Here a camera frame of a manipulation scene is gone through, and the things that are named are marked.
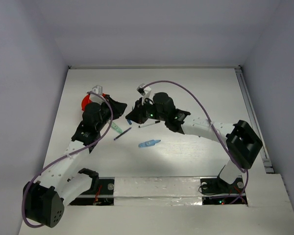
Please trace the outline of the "green correction tape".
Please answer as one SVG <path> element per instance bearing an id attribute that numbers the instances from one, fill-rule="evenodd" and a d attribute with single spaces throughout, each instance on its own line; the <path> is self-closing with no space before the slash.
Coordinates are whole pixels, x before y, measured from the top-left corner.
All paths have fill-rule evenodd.
<path id="1" fill-rule="evenodd" d="M 123 132 L 122 129 L 114 122 L 112 122 L 111 128 L 120 134 Z"/>

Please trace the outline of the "black capped white marker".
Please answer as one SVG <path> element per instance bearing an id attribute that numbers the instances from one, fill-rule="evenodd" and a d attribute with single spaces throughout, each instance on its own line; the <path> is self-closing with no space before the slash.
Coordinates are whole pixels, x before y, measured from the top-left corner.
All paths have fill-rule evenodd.
<path id="1" fill-rule="evenodd" d="M 152 125 L 158 124 L 160 122 L 161 122 L 160 120 L 157 120 L 157 121 L 153 121 L 151 123 L 141 124 L 141 125 L 138 126 L 138 128 L 144 128 L 144 127 L 152 126 Z"/>

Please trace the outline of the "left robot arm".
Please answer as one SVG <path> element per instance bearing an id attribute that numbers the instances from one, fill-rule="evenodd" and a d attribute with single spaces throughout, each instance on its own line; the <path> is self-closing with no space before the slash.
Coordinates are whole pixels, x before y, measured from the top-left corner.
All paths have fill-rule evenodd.
<path id="1" fill-rule="evenodd" d="M 23 189 L 22 217 L 31 228 L 55 227 L 65 207 L 79 195 L 101 190 L 98 173 L 79 168 L 79 164 L 106 135 L 101 130 L 109 130 L 112 122 L 124 114 L 127 104 L 107 94 L 91 93 L 87 98 L 82 120 L 64 155 L 45 166 Z"/>

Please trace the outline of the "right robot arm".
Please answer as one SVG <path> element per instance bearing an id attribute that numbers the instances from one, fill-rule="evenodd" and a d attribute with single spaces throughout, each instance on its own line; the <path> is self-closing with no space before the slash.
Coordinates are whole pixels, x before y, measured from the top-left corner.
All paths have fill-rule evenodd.
<path id="1" fill-rule="evenodd" d="M 261 139 L 246 121 L 228 124 L 197 117 L 177 109 L 167 93 L 156 93 L 152 99 L 141 97 L 126 119 L 137 124 L 148 119 L 159 120 L 172 132 L 219 142 L 230 158 L 216 179 L 216 187 L 222 192 L 229 191 L 236 178 L 251 169 L 263 147 Z"/>

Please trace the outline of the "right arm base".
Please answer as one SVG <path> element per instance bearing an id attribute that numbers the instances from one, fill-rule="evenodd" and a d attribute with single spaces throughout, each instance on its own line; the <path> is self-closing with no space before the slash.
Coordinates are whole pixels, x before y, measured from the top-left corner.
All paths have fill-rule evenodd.
<path id="1" fill-rule="evenodd" d="M 198 191 L 203 205 L 247 205 L 245 184 L 241 177 L 228 184 L 219 178 L 201 178 Z"/>

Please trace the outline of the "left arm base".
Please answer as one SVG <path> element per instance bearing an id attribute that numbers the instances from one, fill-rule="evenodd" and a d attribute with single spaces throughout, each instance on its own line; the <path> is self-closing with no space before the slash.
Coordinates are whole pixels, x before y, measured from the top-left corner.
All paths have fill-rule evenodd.
<path id="1" fill-rule="evenodd" d="M 113 206 L 115 178 L 99 177 L 96 171 L 83 168 L 79 174 L 92 179 L 90 188 L 76 197 L 70 206 Z"/>

